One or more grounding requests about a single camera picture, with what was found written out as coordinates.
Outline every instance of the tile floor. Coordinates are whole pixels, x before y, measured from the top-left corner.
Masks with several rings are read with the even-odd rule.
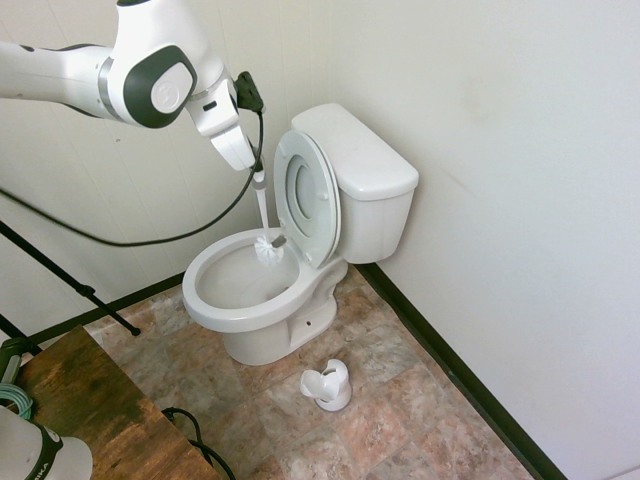
[[[531,480],[436,362],[353,267],[329,330],[288,357],[249,367],[193,323],[176,287],[86,328],[158,407],[193,413],[239,480]],[[299,392],[303,370],[345,362],[340,412]],[[178,427],[195,438],[186,422]]]

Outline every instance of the white wall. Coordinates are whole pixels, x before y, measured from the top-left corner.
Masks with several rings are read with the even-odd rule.
[[[0,40],[34,47],[112,46],[115,0],[6,0]],[[324,4],[293,0],[191,0],[233,75],[249,70],[267,105],[265,157],[292,116],[327,100]],[[257,121],[245,117],[257,141]],[[81,228],[116,241],[170,236],[216,216],[247,172],[235,173],[187,114],[162,130],[90,119],[46,103],[0,100],[0,184]],[[273,201],[271,218],[275,221]],[[60,231],[0,199],[0,219],[114,300],[186,269],[207,245],[258,226],[251,192],[220,224],[165,246],[114,249]],[[4,237],[0,312],[27,334],[82,312],[79,297]]]
[[[635,469],[631,472],[624,473],[612,480],[640,480],[640,469]]]
[[[421,173],[383,270],[570,479],[640,464],[640,3],[332,6],[335,100]]]

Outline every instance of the tripod leg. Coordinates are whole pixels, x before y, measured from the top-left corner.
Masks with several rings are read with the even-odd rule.
[[[27,340],[29,340],[29,337],[27,337],[24,333],[22,333],[22,330],[20,330],[13,323],[7,320],[7,318],[1,313],[0,313],[0,330],[2,330],[4,333],[9,335],[9,337],[11,338],[26,338]],[[31,353],[31,355],[35,357],[37,354],[42,352],[42,349],[39,346],[31,342],[31,340],[29,340],[29,342],[31,343],[31,349],[29,350],[29,353]]]
[[[18,235],[9,225],[0,220],[0,234],[11,240],[15,245],[20,247],[25,253],[37,260],[42,266],[46,267],[51,273],[56,275],[67,285],[72,287],[78,294],[82,295],[86,299],[93,302],[96,306],[104,310],[107,314],[111,315],[120,325],[125,327],[131,332],[132,335],[140,335],[140,329],[134,327],[124,318],[118,315],[112,308],[107,306],[98,297],[94,295],[95,289],[89,285],[83,285],[75,278],[69,275],[60,266],[54,263],[49,257],[31,245],[27,240]]]

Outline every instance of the black baseboard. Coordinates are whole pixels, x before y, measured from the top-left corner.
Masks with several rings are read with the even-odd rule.
[[[567,480],[380,267],[375,263],[356,267],[531,475],[542,480]]]
[[[111,307],[113,310],[118,311],[123,308],[130,307],[131,305],[141,302],[149,297],[157,295],[158,293],[164,292],[171,287],[175,287],[182,283],[183,273],[179,273],[174,275],[173,277],[169,277],[165,280],[162,280],[158,283],[154,283],[148,287],[143,288],[142,290],[138,290],[137,292],[133,292],[129,295],[126,295],[118,300],[114,300],[113,302],[108,303],[107,305]],[[39,343],[46,342],[47,340],[51,340],[63,333],[67,333],[73,327],[77,325],[87,325],[91,322],[95,322],[96,320],[101,319],[108,314],[99,308],[95,308],[88,312],[85,312],[77,317],[73,317],[65,322],[59,323],[58,325],[54,325],[53,327],[49,327],[45,330],[42,330],[34,335],[31,335],[29,339],[38,345]]]

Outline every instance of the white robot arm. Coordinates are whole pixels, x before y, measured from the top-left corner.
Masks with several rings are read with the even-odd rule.
[[[44,100],[147,128],[186,107],[235,170],[254,164],[234,82],[187,0],[118,0],[113,48],[0,42],[0,98]]]

